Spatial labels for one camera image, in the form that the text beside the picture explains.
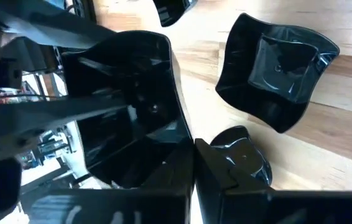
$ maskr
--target glossy black plastic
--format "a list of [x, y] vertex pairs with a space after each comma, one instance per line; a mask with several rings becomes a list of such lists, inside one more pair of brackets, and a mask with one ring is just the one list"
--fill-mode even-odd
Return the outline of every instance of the glossy black plastic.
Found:
[[192, 147], [169, 39], [120, 32], [80, 53], [63, 54], [68, 94], [123, 99], [129, 105], [78, 121], [87, 169], [123, 188], [139, 187], [172, 152]]
[[210, 146], [247, 174], [270, 186], [270, 163], [256, 148], [244, 126], [235, 126], [217, 135]]
[[153, 0], [162, 27], [177, 22], [198, 0]]
[[283, 133], [303, 116], [318, 79], [339, 52], [314, 30], [241, 14], [229, 33], [216, 91]]
[[196, 139], [203, 223], [352, 223], [352, 192], [274, 190]]
[[194, 183], [190, 146], [174, 151], [136, 189], [51, 190], [32, 206], [30, 223], [188, 224]]

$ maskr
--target screw hole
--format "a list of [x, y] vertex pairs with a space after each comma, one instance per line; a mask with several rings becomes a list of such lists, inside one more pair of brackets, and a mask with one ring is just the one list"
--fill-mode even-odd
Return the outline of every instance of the screw hole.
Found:
[[277, 65], [274, 67], [274, 71], [281, 72], [281, 65]]

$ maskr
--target cable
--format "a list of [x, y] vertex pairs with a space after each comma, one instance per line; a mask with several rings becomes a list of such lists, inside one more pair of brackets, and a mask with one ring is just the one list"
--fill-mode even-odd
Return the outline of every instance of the cable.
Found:
[[64, 98], [66, 96], [45, 96], [45, 95], [39, 95], [39, 94], [18, 94], [18, 95], [3, 95], [3, 96], [0, 96], [0, 98], [14, 98], [14, 97], [23, 97], [23, 96], [35, 96], [35, 97], [47, 97], [47, 98]]

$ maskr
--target metal bar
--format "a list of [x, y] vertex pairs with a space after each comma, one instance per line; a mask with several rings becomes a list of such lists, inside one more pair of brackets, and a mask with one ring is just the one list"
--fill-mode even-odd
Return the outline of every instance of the metal bar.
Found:
[[0, 104], [0, 137], [39, 133], [74, 120], [115, 112], [126, 106], [124, 100], [106, 98]]
[[76, 49], [88, 49], [115, 34], [42, 0], [0, 0], [0, 22], [38, 44]]

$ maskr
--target wooden floor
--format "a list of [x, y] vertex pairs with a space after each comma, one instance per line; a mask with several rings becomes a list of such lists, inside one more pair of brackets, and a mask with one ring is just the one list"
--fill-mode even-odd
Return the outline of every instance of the wooden floor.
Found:
[[[352, 1], [198, 0], [168, 28], [160, 27], [152, 0], [95, 0], [95, 8], [99, 23], [112, 30], [151, 30], [169, 37], [182, 69], [195, 138], [211, 141], [222, 130], [242, 124], [270, 160], [275, 189], [352, 190]], [[242, 12], [317, 30], [341, 48], [303, 119], [285, 134], [216, 94], [228, 32]]]

